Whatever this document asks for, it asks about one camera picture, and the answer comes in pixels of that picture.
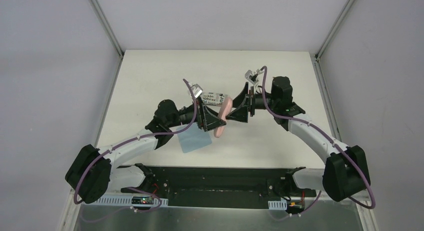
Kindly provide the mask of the pink glasses case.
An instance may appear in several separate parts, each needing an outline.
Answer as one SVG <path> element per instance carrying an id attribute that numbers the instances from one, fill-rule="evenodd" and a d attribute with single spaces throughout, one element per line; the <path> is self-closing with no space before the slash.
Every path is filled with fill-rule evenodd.
<path id="1" fill-rule="evenodd" d="M 219 126 L 213 131 L 213 135 L 215 138 L 220 138 L 225 130 L 225 126 L 227 123 L 226 116 L 232 111 L 233 108 L 233 99 L 231 97 L 226 97 L 220 107 L 217 117 L 224 121 L 225 124 L 223 126 Z"/>

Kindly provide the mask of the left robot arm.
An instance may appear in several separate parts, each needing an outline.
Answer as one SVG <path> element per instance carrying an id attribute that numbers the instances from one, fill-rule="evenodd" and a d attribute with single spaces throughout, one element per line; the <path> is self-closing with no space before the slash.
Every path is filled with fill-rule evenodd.
<path id="1" fill-rule="evenodd" d="M 122 165 L 146 152 L 164 146 L 174 135 L 183 133 L 195 125 L 206 132 L 213 131 L 220 137 L 227 124 L 233 100 L 224 99 L 219 112 L 210 110 L 201 98 L 192 105 L 177 109 L 170 100 L 162 100 L 153 119 L 144 129 L 126 140 L 103 147 L 87 144 L 81 148 L 65 175 L 66 182 L 74 189 L 75 204 L 91 204 L 106 192 L 135 188 L 140 193 L 152 189 L 153 180 L 142 168 Z"/>

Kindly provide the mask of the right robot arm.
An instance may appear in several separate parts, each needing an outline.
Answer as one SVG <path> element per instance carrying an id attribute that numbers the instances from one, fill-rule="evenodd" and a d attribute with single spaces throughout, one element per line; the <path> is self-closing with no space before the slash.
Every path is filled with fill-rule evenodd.
<path id="1" fill-rule="evenodd" d="M 286 76 L 272 79 L 271 92 L 251 94 L 242 91 L 235 99 L 227 97 L 218 116 L 224 121 L 246 123 L 256 110 L 268 111 L 284 130 L 297 136 L 323 161 L 323 169 L 298 167 L 289 171 L 284 191 L 296 196 L 303 189 L 324 191 L 336 201 L 352 199 L 361 191 L 371 191 L 371 178 L 365 151 L 330 136 L 293 101 L 293 87 Z"/>

